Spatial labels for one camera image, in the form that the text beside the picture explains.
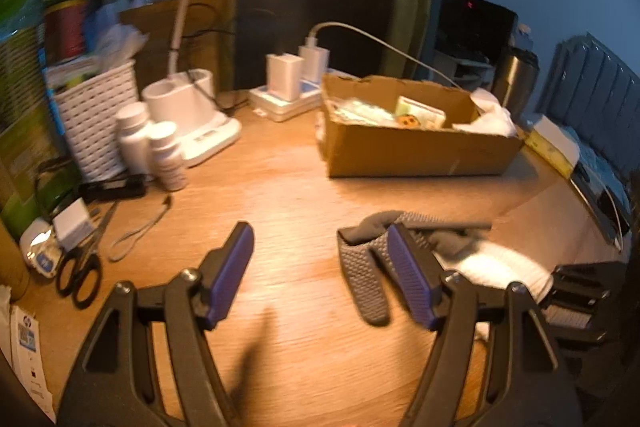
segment white woven basket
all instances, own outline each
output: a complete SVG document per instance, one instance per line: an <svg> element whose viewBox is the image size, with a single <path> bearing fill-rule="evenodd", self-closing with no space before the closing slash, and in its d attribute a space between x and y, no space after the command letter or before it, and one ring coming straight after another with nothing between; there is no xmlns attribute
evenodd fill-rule
<svg viewBox="0 0 640 427"><path fill-rule="evenodd" d="M66 142L86 181L103 181L123 172L116 139L116 113L138 101L135 61L100 74L55 96Z"/></svg>

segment scissors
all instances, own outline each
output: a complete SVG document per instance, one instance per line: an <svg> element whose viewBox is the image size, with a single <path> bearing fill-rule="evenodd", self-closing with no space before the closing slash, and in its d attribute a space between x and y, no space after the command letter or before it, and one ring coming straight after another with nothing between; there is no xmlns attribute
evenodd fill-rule
<svg viewBox="0 0 640 427"><path fill-rule="evenodd" d="M91 239L83 246L76 247L70 252L66 253L61 262L60 267L58 268L58 274L56 275L56 290L58 295L62 298L68 297L71 295L71 300L73 301L76 308L79 310L85 310L89 306L91 306L92 302L94 302L96 296L98 295L98 290L100 289L100 283L102 282L102 262L100 261L100 257L98 256L98 245L100 244L100 240L104 235L104 232L107 230L109 223L111 222L111 218L118 207L118 203L113 203L104 218L101 220L100 225L95 230L94 235L92 235ZM62 286L62 272L65 270L65 267L68 263L73 261L73 268L71 270L71 276L69 277L68 282L63 287ZM95 272L97 275L94 287L91 290L89 296L84 300L78 299L78 294L80 292L80 288L84 285L87 277L91 272Z"/></svg>

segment white bottle cap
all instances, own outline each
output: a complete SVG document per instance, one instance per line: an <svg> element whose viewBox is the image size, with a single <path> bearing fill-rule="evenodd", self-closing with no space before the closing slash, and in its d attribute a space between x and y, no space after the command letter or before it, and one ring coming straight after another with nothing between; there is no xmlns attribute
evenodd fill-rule
<svg viewBox="0 0 640 427"><path fill-rule="evenodd" d="M175 146L178 126L174 122L153 124L149 130L149 145L154 151L162 151Z"/></svg>
<svg viewBox="0 0 640 427"><path fill-rule="evenodd" d="M149 119L149 110L144 102L125 105L116 113L118 128L130 129L142 125Z"/></svg>

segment white cloth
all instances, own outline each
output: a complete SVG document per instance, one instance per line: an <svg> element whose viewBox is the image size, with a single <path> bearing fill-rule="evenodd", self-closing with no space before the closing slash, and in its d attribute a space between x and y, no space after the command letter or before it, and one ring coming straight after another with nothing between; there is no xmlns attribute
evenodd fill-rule
<svg viewBox="0 0 640 427"><path fill-rule="evenodd" d="M455 257L444 257L436 252L438 261L447 270L455 270L472 283L504 289L513 282L522 282L537 303L542 301L554 284L552 274L525 255L501 247L491 241L478 241L474 249ZM486 341L489 324L479 323L476 334Z"/></svg>
<svg viewBox="0 0 640 427"><path fill-rule="evenodd" d="M503 108L490 92L479 87L471 94L471 100L484 112L472 123L455 123L453 129L476 134L517 136L518 131L511 120L511 113Z"/></svg>

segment red container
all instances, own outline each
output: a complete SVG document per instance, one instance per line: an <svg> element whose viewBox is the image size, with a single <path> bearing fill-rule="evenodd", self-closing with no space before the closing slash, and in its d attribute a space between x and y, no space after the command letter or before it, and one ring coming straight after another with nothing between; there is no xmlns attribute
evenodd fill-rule
<svg viewBox="0 0 640 427"><path fill-rule="evenodd" d="M70 0L55 4L44 14L47 64L71 60L84 54L82 24L86 0Z"/></svg>

